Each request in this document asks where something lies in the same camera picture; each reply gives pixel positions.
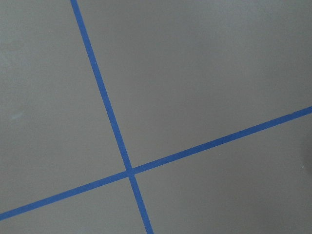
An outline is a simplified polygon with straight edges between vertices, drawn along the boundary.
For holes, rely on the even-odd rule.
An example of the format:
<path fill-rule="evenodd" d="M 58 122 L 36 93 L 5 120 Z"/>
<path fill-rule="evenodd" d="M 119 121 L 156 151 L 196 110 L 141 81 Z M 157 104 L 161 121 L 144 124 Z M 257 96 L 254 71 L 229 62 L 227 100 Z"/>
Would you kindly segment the long blue tape strip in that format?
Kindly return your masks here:
<path fill-rule="evenodd" d="M 150 222 L 150 219 L 148 216 L 148 212 L 146 210 L 146 207 L 145 207 L 145 204 L 144 204 L 144 201 L 142 198 L 142 194 L 141 194 L 141 191 L 140 191 L 138 183 L 137 183 L 137 179 L 136 179 L 135 174 L 133 172 L 133 167 L 132 167 L 126 146 L 124 144 L 123 137 L 122 137 L 122 134 L 120 132 L 119 125 L 118 125 L 117 119 L 115 117 L 115 113 L 114 113 L 114 110 L 112 108 L 112 105 L 111 105 L 111 102 L 110 102 L 110 99 L 109 99 L 109 96 L 108 96 L 108 93 L 107 93 L 107 90 L 106 90 L 100 69 L 99 69 L 99 66 L 97 63 L 95 53 L 94 53 L 93 48 L 92 48 L 92 44 L 91 44 L 87 29 L 86 29 L 86 26 L 85 26 L 85 23 L 84 23 L 84 20 L 83 20 L 83 17 L 82 17 L 80 8 L 79 8 L 78 2 L 76 0 L 72 0 L 71 6 L 72 6 L 72 9 L 73 9 L 75 17 L 76 17 L 76 21 L 77 21 L 77 24 L 78 24 L 78 27 L 80 30 L 80 34 L 81 34 L 81 37 L 82 37 L 82 40 L 83 40 L 83 43 L 84 43 L 84 46 L 85 46 L 85 49 L 86 49 L 86 52 L 88 55 L 88 59 L 89 59 L 90 65 L 92 67 L 92 70 L 93 70 L 93 73 L 94 73 L 94 76 L 95 76 L 95 79 L 97 82 L 97 86 L 98 86 L 98 89 L 99 89 L 103 104 L 105 106 L 105 110 L 106 110 L 109 122 L 111 124 L 112 130 L 113 130 L 116 142 L 117 142 L 117 146 L 118 146 L 118 149 L 119 149 L 119 152 L 120 152 L 120 155 L 121 155 L 121 158 L 122 158 L 122 161 L 123 161 L 123 164 L 124 164 L 124 167 L 126 170 L 126 174 L 127 174 L 128 179 L 129 179 L 135 200 L 136 200 L 136 204 L 137 204 L 138 209 L 139 209 L 139 213 L 140 213 L 144 228 L 146 230 L 146 233 L 153 234 L 154 230 L 153 230 L 153 227 L 151 225 L 151 222 Z"/>

